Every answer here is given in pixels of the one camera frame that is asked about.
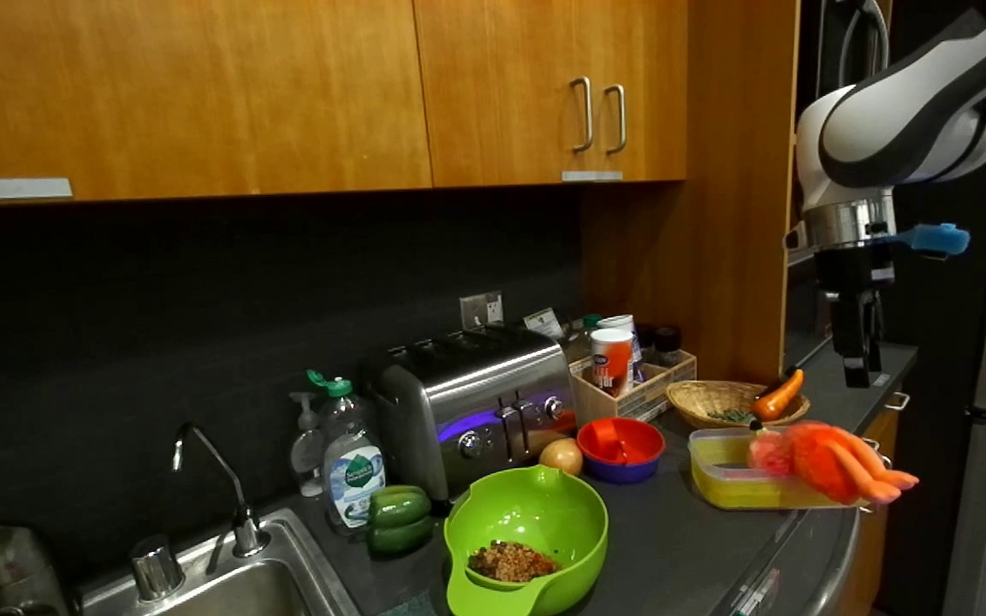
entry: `green bottle cap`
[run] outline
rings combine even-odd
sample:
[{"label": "green bottle cap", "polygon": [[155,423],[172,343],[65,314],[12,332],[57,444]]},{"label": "green bottle cap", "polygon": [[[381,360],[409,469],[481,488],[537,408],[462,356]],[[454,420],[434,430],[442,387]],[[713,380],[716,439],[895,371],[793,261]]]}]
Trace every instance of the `green bottle cap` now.
[{"label": "green bottle cap", "polygon": [[333,381],[325,381],[325,377],[321,373],[315,370],[307,370],[306,378],[310,379],[314,385],[325,388],[325,393],[330,396],[330,398],[341,398],[342,395],[348,395],[353,392],[353,384],[351,381],[345,378],[334,378]]}]

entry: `stainless steel toaster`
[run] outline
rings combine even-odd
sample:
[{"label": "stainless steel toaster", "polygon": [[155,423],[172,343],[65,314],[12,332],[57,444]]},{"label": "stainless steel toaster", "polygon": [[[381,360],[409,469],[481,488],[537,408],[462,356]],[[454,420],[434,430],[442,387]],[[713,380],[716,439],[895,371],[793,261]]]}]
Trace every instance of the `stainless steel toaster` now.
[{"label": "stainless steel toaster", "polygon": [[575,429],[558,343],[489,326],[391,348],[365,364],[387,472],[436,501],[533,461]]}]

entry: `blue gripper part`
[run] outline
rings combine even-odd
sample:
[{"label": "blue gripper part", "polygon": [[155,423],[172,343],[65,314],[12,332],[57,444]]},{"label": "blue gripper part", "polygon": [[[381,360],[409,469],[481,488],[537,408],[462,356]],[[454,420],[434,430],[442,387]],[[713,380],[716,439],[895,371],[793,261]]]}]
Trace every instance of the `blue gripper part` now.
[{"label": "blue gripper part", "polygon": [[941,225],[916,225],[903,234],[896,234],[893,237],[893,241],[906,243],[912,247],[912,250],[946,254],[947,257],[955,257],[964,252],[969,248],[970,239],[969,231],[959,229],[951,222],[943,222]]}]

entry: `toaster knob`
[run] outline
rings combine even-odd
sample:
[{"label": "toaster knob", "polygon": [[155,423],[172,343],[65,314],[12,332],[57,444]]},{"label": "toaster knob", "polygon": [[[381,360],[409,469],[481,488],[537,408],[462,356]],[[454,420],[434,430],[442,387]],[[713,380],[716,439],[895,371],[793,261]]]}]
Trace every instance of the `toaster knob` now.
[{"label": "toaster knob", "polygon": [[476,459],[478,456],[482,455],[485,451],[485,441],[482,441],[482,437],[478,436],[477,432],[473,429],[469,429],[459,436],[459,453],[462,453],[462,457],[465,459]]},{"label": "toaster knob", "polygon": [[547,402],[545,402],[543,408],[545,409],[545,411],[547,411],[547,414],[548,416],[550,416],[550,418],[556,420],[557,418],[561,417],[561,414],[565,410],[565,405],[554,395],[551,395],[551,397],[547,398]]}]

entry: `upper cabinet door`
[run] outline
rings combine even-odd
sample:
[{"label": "upper cabinet door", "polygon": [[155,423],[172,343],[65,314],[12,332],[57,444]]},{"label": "upper cabinet door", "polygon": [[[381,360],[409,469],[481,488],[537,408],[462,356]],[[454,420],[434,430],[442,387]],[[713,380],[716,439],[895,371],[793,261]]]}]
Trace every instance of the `upper cabinet door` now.
[{"label": "upper cabinet door", "polygon": [[411,0],[226,0],[263,193],[431,186]]},{"label": "upper cabinet door", "polygon": [[[436,187],[560,182],[585,169],[578,3],[414,0]],[[592,100],[596,81],[591,78]]]},{"label": "upper cabinet door", "polygon": [[78,199],[246,194],[241,93],[210,3],[0,0],[0,178]]},{"label": "upper cabinet door", "polygon": [[602,97],[600,168],[627,181],[684,180],[687,0],[590,0],[586,7],[588,66]]}]

